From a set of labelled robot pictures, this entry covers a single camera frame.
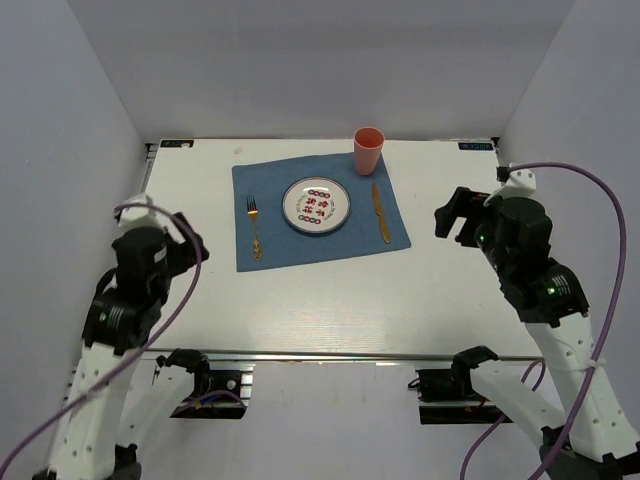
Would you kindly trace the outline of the gold knife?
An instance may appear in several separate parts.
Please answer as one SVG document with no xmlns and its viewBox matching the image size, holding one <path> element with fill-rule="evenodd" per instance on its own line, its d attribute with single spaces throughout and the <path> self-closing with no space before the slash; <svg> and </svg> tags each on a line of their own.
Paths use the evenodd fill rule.
<svg viewBox="0 0 640 480">
<path fill-rule="evenodd" d="M 377 187 L 376 182 L 372 183 L 372 200 L 374 204 L 374 211 L 378 217 L 379 228 L 382 235 L 382 238 L 386 244 L 391 243 L 391 235 L 389 233 L 389 229 L 386 223 L 384 210 L 381 203 L 381 198 L 379 194 L 379 189 Z"/>
</svg>

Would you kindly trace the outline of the gold fork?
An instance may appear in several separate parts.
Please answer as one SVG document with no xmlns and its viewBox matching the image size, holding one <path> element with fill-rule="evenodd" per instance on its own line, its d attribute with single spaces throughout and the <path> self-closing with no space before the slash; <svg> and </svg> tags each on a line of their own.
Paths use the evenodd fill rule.
<svg viewBox="0 0 640 480">
<path fill-rule="evenodd" d="M 254 196 L 249 195 L 246 199 L 247 206 L 247 215 L 252 224 L 252 232 L 253 232 L 253 258 L 258 261 L 262 259 L 263 253 L 261 249 L 261 244 L 258 235 L 257 229 L 257 220 L 259 215 L 259 210 L 257 207 L 257 202 Z"/>
</svg>

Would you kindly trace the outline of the blue cloth placemat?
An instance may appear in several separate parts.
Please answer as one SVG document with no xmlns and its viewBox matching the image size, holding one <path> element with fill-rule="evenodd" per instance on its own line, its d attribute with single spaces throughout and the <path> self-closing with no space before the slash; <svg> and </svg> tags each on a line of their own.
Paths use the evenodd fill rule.
<svg viewBox="0 0 640 480">
<path fill-rule="evenodd" d="M 232 168 L 236 269 L 269 270 L 408 249 L 383 160 L 355 171 L 351 152 Z"/>
</svg>

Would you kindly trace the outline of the pink plastic cup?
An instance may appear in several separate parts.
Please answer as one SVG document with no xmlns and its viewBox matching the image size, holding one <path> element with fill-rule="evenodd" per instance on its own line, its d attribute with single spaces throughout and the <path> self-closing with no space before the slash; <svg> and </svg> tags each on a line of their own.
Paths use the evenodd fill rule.
<svg viewBox="0 0 640 480">
<path fill-rule="evenodd" d="M 364 127 L 354 134 L 354 168 L 363 176 L 371 175 L 381 156 L 384 134 L 377 128 Z"/>
</svg>

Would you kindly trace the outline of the white plate red characters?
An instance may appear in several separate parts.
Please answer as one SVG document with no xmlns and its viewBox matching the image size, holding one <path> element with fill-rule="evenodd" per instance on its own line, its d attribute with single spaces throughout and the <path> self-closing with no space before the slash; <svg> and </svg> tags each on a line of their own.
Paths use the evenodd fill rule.
<svg viewBox="0 0 640 480">
<path fill-rule="evenodd" d="M 347 190 L 325 177 L 308 177 L 291 184 L 283 195 L 286 222 L 298 232 L 324 235 L 339 229 L 351 212 Z"/>
</svg>

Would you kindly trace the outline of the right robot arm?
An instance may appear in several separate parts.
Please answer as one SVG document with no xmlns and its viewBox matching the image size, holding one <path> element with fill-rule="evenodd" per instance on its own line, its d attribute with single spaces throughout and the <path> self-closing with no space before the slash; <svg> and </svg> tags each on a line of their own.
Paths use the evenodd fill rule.
<svg viewBox="0 0 640 480">
<path fill-rule="evenodd" d="M 435 234 L 454 222 L 464 247 L 478 248 L 500 289 L 538 346 L 556 387 L 555 408 L 510 374 L 498 355 L 478 346 L 454 357 L 451 386 L 482 396 L 537 447 L 552 479 L 621 479 L 639 471 L 639 434 L 621 408 L 598 355 L 589 304 L 574 272 L 553 259 L 553 224 L 544 207 L 523 196 L 457 188 L 435 212 Z"/>
</svg>

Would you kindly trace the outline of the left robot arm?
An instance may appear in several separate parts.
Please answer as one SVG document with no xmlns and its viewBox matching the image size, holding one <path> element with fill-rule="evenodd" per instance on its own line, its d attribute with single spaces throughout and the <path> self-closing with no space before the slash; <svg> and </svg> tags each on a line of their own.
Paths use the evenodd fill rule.
<svg viewBox="0 0 640 480">
<path fill-rule="evenodd" d="M 209 258 L 202 237 L 184 214 L 169 219 L 182 235 L 176 241 L 145 208 L 131 216 L 119 211 L 122 234 L 112 243 L 115 267 L 96 285 L 81 341 L 81 358 L 69 397 L 58 418 L 62 441 L 51 451 L 37 479 L 138 479 L 142 443 L 163 414 L 186 397 L 199 399 L 211 387 L 205 356 L 176 349 L 160 356 L 160 386 L 130 412 L 125 400 L 142 352 L 159 333 L 157 322 L 172 280 L 199 269 Z"/>
</svg>

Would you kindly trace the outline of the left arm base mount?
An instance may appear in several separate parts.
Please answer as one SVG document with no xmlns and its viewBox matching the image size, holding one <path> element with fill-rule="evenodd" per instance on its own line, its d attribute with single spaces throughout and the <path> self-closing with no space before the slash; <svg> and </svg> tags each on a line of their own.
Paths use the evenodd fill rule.
<svg viewBox="0 0 640 480">
<path fill-rule="evenodd" d="M 174 419 L 240 420 L 251 398 L 254 364 L 211 362 L 206 381 L 174 410 Z"/>
</svg>

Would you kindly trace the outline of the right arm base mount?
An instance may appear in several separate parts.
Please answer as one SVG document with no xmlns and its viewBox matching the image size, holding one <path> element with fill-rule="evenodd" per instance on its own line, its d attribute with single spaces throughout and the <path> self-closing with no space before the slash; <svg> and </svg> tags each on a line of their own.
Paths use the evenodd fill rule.
<svg viewBox="0 0 640 480">
<path fill-rule="evenodd" d="M 418 397 L 421 425 L 492 424 L 501 412 L 477 393 L 464 393 L 448 369 L 421 369 L 407 384 Z"/>
</svg>

